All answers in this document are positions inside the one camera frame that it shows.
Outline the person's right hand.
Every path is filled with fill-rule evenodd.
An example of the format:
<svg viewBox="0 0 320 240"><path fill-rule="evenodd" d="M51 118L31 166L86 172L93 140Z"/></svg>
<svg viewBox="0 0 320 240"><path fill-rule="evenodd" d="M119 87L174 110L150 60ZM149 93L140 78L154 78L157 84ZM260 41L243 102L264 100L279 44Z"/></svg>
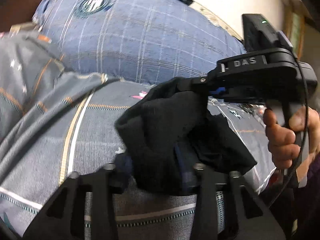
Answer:
<svg viewBox="0 0 320 240"><path fill-rule="evenodd" d="M296 169L299 180L307 175L310 164L319 154L319 114L316 110L309 108L308 117L309 155ZM300 152L300 147L295 144L295 140L296 133L304 129L305 107L291 116L289 128L277 124L276 115L270 109L264 112L264 123L269 140L268 150L272 154L274 165L282 170L290 168Z"/></svg>

